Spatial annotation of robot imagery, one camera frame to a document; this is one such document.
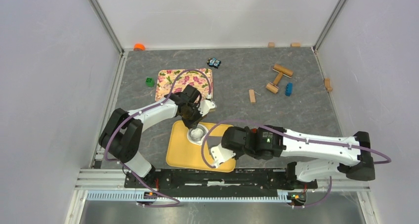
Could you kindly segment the white dough ball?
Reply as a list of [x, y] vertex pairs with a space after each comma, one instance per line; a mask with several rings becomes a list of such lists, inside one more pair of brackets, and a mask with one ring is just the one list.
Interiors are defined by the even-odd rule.
[[201, 146], [209, 130], [206, 126], [198, 124], [195, 129], [189, 129], [187, 139], [190, 143]]

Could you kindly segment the metal scraper with wooden handle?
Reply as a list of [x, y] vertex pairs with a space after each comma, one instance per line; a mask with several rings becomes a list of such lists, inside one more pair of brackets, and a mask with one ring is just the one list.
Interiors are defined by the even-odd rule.
[[211, 107], [209, 111], [214, 112], [216, 110], [216, 108], [217, 108], [217, 106], [215, 105], [215, 106]]

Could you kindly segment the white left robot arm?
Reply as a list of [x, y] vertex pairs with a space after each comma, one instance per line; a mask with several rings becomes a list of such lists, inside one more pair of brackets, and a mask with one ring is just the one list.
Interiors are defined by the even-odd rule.
[[137, 110], [113, 111], [98, 144], [118, 161], [137, 174], [136, 181], [143, 188], [155, 183], [155, 168], [139, 152], [142, 133], [167, 119], [180, 116], [184, 125], [195, 129], [206, 116], [199, 111], [202, 94], [197, 88], [187, 85], [181, 92], [165, 95], [161, 100]]

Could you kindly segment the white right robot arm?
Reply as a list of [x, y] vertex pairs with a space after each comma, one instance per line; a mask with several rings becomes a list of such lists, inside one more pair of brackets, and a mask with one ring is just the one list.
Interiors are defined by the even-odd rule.
[[311, 158], [308, 162], [294, 161], [287, 165], [286, 184], [299, 188], [304, 183], [337, 173], [357, 181], [374, 180], [375, 165], [370, 149], [367, 132], [358, 131], [348, 137], [330, 137], [267, 125], [257, 129], [229, 127], [220, 144], [209, 151], [215, 167], [243, 155], [257, 160], [274, 157]]

